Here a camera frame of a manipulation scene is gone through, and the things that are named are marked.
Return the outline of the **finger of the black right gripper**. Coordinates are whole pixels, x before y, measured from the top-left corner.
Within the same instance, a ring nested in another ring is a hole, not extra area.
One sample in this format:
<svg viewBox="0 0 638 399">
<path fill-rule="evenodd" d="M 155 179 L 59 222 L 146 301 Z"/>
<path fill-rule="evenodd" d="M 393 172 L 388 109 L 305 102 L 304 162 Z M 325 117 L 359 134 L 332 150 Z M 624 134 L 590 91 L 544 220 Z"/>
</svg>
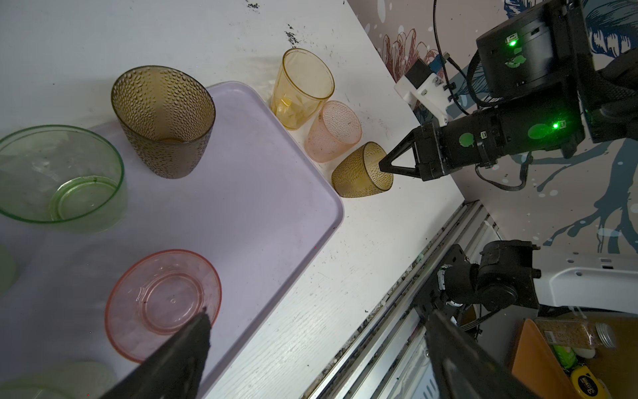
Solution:
<svg viewBox="0 0 638 399">
<path fill-rule="evenodd" d="M 415 133 L 410 132 L 379 161 L 379 169 L 392 175 L 420 179 L 419 164 Z"/>
</svg>

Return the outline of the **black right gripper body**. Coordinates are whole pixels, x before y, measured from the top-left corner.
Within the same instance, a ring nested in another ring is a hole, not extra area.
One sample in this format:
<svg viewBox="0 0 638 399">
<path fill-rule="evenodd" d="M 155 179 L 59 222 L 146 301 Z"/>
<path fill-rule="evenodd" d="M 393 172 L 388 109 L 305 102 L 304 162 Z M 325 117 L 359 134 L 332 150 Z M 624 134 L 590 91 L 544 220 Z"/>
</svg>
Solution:
<svg viewBox="0 0 638 399">
<path fill-rule="evenodd" d="M 479 162 L 475 137 L 467 126 L 441 127 L 432 122 L 413 129 L 412 134 L 415 167 L 422 181 L 433 181 Z"/>
</svg>

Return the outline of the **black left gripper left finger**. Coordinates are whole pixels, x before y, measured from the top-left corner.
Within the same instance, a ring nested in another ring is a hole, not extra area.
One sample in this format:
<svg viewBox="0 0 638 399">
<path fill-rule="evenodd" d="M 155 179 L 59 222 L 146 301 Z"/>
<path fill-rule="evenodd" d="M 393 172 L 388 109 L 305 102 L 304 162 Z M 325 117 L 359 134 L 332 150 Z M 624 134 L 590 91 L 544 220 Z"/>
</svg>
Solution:
<svg viewBox="0 0 638 399">
<path fill-rule="evenodd" d="M 210 332 L 209 316 L 202 311 L 103 397 L 197 397 L 210 349 Z"/>
</svg>

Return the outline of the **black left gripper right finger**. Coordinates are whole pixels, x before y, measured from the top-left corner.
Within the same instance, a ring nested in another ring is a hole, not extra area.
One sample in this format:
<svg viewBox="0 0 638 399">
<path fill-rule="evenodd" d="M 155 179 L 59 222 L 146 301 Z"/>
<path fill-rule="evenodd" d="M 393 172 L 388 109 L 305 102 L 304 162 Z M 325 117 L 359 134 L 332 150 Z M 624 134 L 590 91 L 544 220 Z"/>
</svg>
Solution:
<svg viewBox="0 0 638 399">
<path fill-rule="evenodd" d="M 536 398 L 440 311 L 426 323 L 426 345 L 441 398 Z"/>
</svg>

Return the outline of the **pink clear glass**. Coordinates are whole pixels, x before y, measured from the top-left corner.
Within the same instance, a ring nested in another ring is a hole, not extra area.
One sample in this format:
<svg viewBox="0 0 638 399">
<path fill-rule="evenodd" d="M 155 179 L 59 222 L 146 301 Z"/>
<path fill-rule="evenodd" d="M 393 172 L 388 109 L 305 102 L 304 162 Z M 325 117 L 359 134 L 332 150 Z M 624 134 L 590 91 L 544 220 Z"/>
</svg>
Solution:
<svg viewBox="0 0 638 399">
<path fill-rule="evenodd" d="M 218 272 L 205 257 L 186 249 L 151 254 L 117 281 L 106 304 L 106 335 L 116 352 L 144 362 L 193 317 L 211 324 L 222 304 Z"/>
</svg>

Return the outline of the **pale green frosted tall glass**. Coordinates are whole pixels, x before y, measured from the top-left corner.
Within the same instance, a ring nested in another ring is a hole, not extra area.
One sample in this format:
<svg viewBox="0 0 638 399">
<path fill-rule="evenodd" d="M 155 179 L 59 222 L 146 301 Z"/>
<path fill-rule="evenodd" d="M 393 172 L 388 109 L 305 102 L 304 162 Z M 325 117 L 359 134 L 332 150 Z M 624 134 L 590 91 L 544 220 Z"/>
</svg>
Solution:
<svg viewBox="0 0 638 399">
<path fill-rule="evenodd" d="M 117 383 L 99 362 L 71 362 L 1 384 L 1 398 L 100 398 Z"/>
</svg>

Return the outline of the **brown textured tall glass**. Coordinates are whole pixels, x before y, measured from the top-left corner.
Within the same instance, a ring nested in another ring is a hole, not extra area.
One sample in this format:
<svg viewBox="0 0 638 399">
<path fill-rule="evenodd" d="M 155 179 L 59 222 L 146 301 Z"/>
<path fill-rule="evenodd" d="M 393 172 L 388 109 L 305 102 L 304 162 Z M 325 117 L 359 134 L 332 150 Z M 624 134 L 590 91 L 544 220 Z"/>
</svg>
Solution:
<svg viewBox="0 0 638 399">
<path fill-rule="evenodd" d="M 204 155 L 216 120 L 207 89 L 167 66 L 138 66 L 119 76 L 111 106 L 146 166 L 165 179 L 189 175 Z"/>
</svg>

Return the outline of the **clear green glass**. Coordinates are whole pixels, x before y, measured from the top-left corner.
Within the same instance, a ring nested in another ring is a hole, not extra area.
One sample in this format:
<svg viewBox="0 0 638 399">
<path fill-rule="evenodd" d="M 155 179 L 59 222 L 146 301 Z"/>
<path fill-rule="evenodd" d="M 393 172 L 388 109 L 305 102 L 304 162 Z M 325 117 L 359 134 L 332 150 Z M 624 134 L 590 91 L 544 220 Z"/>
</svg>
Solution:
<svg viewBox="0 0 638 399">
<path fill-rule="evenodd" d="M 119 151 L 87 129 L 34 126 L 1 139 L 1 214 L 58 229 L 99 232 L 124 215 Z"/>
</svg>

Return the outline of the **pale green textured glass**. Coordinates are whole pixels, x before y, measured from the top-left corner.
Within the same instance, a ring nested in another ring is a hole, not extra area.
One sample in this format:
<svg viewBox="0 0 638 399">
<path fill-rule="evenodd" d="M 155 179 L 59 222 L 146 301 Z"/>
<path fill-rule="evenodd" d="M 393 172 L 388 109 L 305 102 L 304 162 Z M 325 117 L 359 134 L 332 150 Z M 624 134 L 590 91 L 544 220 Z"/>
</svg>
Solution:
<svg viewBox="0 0 638 399">
<path fill-rule="evenodd" d="M 17 266 L 10 252 L 0 247 L 0 294 L 4 294 L 15 283 L 18 276 Z"/>
</svg>

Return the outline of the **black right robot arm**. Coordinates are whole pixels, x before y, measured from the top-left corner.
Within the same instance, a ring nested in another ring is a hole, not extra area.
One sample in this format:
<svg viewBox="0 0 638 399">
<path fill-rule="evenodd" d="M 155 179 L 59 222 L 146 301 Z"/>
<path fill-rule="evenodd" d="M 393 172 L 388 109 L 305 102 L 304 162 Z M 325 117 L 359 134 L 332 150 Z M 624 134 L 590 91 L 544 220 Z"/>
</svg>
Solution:
<svg viewBox="0 0 638 399">
<path fill-rule="evenodd" d="M 637 52 L 594 67 L 578 1 L 545 1 L 477 39 L 465 83 L 481 68 L 489 100 L 452 119 L 455 85 L 417 60 L 396 83 L 430 122 L 413 129 L 379 163 L 394 175 L 432 181 L 465 166 L 494 166 L 504 156 L 561 151 L 573 156 L 586 136 L 596 142 L 637 138 Z"/>
</svg>

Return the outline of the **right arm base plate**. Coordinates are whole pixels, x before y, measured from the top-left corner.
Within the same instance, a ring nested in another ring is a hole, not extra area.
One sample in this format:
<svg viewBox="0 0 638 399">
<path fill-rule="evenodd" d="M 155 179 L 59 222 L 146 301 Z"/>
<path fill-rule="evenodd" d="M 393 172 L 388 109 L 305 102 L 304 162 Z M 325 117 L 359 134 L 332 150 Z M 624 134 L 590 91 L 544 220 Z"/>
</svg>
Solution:
<svg viewBox="0 0 638 399">
<path fill-rule="evenodd" d="M 420 322 L 426 324 L 435 311 L 452 317 L 460 310 L 478 304 L 478 268 L 459 244 L 453 244 L 412 301 Z"/>
</svg>

